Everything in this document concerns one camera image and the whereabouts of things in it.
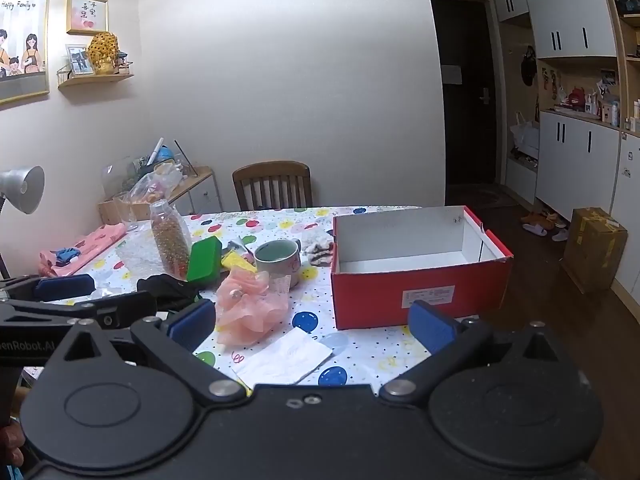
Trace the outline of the person's left hand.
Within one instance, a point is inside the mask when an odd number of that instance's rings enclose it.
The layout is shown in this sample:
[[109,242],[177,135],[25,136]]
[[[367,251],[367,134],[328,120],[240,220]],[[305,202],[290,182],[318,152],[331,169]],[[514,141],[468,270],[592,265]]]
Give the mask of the person's left hand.
[[2,462],[16,468],[24,463],[22,446],[25,444],[25,436],[20,423],[10,418],[9,423],[0,430]]

